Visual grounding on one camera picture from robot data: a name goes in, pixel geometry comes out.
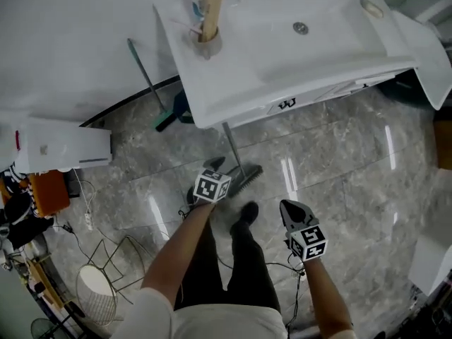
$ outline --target sink basin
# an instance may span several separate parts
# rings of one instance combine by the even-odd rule
[[[197,1],[156,0],[155,7],[199,128],[267,117],[291,97],[301,107],[338,85],[416,64],[384,0],[369,0],[382,18],[360,0],[222,0],[221,50],[205,59],[184,25],[199,24]]]
[[[265,81],[386,55],[359,0],[244,0],[229,7],[227,17]],[[308,33],[296,32],[296,22]]]

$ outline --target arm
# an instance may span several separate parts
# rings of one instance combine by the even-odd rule
[[[145,274],[141,287],[156,289],[166,296],[174,306],[179,286],[193,258],[208,216],[214,207],[213,204],[206,204],[191,211],[155,257]]]
[[[347,306],[320,259],[306,261],[304,268],[322,337],[328,339],[341,331],[353,330]]]

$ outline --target drain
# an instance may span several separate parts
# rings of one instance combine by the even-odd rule
[[[306,35],[309,32],[308,25],[303,24],[300,21],[294,23],[293,28],[295,32],[298,32],[300,35]]]

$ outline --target power strip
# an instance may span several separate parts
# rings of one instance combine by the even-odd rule
[[[85,214],[85,222],[86,222],[86,225],[88,226],[88,230],[93,231],[94,226],[93,226],[93,220],[91,219],[90,213]]]

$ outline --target gray marble floor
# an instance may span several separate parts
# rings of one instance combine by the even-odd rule
[[[181,89],[176,83],[160,91],[166,104]],[[93,222],[108,237],[129,234],[149,252],[145,264],[178,227],[178,210],[205,159],[229,155],[226,138],[215,129],[200,130],[179,122],[162,133],[153,130],[158,106],[142,97],[109,114],[114,160],[106,167],[84,169],[83,179],[97,190]],[[232,264],[229,226],[248,200],[261,214],[251,230],[267,262],[285,263],[289,251],[278,212],[282,198],[311,206],[329,236],[323,257],[349,305],[360,338],[400,322],[411,305],[407,279],[420,231],[452,204],[450,172],[435,167],[432,113],[387,100],[370,88],[344,99],[320,102],[233,130],[243,161],[263,166],[264,173],[235,198],[221,202],[212,216],[219,256]],[[84,222],[85,203],[73,199],[59,223],[70,222],[81,247],[91,254],[102,235]],[[75,279],[86,259],[65,232],[46,232],[52,260],[75,292]],[[107,241],[107,249],[114,245]],[[131,283],[143,274],[130,249],[119,250],[114,262]],[[297,279],[286,268],[269,266],[282,315],[292,317]],[[231,270],[220,265],[226,286]],[[138,286],[125,290],[133,299]],[[299,291],[296,326],[314,322],[307,282]],[[130,304],[120,298],[117,321]]]

